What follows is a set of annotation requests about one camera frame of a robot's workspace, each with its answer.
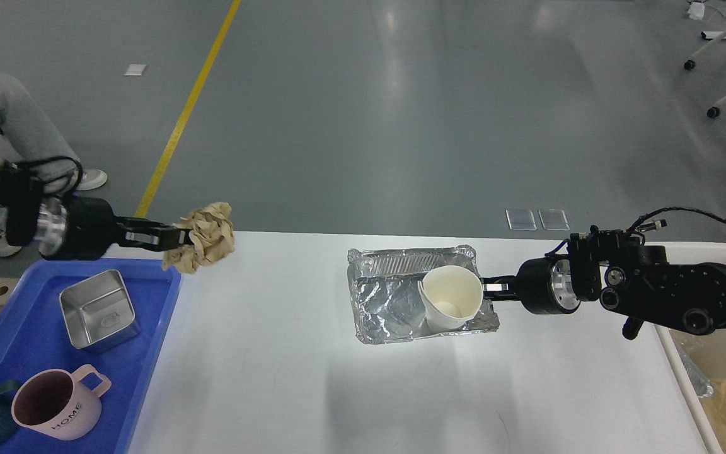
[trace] crumpled paper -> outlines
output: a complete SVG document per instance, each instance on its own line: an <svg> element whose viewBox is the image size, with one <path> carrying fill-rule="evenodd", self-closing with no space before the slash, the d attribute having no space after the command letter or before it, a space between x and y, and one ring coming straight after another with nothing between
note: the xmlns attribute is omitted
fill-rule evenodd
<svg viewBox="0 0 726 454"><path fill-rule="evenodd" d="M179 272L192 274L201 265L207 267L234 252L234 224L228 219L230 214L231 205L216 202L173 224L179 229L192 229L193 245L164 251L161 267L166 270L174 265Z"/></svg>

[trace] foil container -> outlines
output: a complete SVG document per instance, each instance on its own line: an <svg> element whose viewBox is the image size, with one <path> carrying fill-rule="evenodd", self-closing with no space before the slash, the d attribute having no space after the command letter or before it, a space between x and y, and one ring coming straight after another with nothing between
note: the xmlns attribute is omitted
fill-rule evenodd
<svg viewBox="0 0 726 454"><path fill-rule="evenodd" d="M425 323L417 283L433 268L458 265L478 275L475 249L458 245L444 249L350 249L349 293L357 338L366 344L492 333L500 322L492 302L484 300L475 318L455 331L433 334Z"/></svg>

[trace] white paper cup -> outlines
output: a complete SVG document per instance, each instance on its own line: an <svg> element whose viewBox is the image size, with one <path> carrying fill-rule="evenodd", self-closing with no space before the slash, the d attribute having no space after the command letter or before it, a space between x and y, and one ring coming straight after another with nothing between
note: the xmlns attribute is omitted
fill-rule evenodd
<svg viewBox="0 0 726 454"><path fill-rule="evenodd" d="M483 300L481 279L472 271L447 265L418 282L427 328L434 333L456 330L475 317Z"/></svg>

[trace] gray floor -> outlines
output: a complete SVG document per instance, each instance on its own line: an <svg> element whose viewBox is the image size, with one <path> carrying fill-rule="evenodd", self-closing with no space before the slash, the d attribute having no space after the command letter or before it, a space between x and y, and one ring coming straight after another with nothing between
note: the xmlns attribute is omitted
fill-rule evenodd
<svg viewBox="0 0 726 454"><path fill-rule="evenodd" d="M0 2L0 69L130 215L230 4ZM239 230L562 238L504 210L564 209L574 231L671 204L726 216L726 109L704 113L726 42L682 69L726 27L708 5L702 22L680 0L243 2L149 218L228 201ZM726 242L668 219L650 239Z"/></svg>

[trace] mug handle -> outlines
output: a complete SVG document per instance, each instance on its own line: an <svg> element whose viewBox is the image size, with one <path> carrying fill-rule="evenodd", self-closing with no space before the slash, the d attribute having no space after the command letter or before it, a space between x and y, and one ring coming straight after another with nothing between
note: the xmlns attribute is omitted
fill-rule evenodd
<svg viewBox="0 0 726 454"><path fill-rule="evenodd" d="M97 397L102 397L103 394L105 394L106 391L110 389L110 380L107 376L99 373L97 369L95 369L95 367L93 367L91 364L84 364L80 368L78 368L78 370L73 371L72 380L81 381L88 374L95 374L97 378L99 378L103 382L97 385L97 388L94 388L92 390L92 393L94 393Z"/></svg>
<svg viewBox="0 0 726 454"><path fill-rule="evenodd" d="M21 386L21 383L18 383L17 380L8 380L6 382L0 383L0 396L8 391L15 391Z"/></svg>

